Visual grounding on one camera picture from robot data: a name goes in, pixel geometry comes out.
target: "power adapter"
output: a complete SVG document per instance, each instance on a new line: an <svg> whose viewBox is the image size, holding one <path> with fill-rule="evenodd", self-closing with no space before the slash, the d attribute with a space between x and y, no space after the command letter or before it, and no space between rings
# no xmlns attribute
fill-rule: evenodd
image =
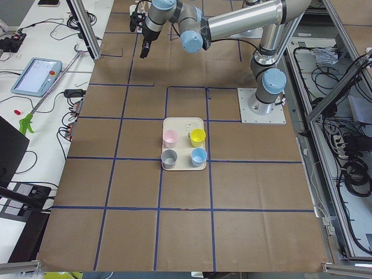
<svg viewBox="0 0 372 279"><path fill-rule="evenodd" d="M63 92L63 95L66 98L81 98L85 96L86 92L87 92L86 90L82 90L82 89L66 89Z"/></svg>

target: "tray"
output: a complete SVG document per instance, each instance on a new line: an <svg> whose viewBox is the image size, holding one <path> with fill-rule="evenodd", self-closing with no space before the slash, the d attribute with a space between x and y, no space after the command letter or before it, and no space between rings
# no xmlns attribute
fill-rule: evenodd
<svg viewBox="0 0 372 279"><path fill-rule="evenodd" d="M177 152L177 163L172 169L164 169L167 171L175 170L203 170L205 169L207 163L204 162L200 167L195 167L191 162L191 152L195 149L191 145L191 140L189 137L190 132L193 129L204 130L204 122L198 117L168 117L164 119L163 122L163 133L168 129L174 129L178 133L177 145L174 148L166 148L162 146L162 152L167 149L173 149Z"/></svg>

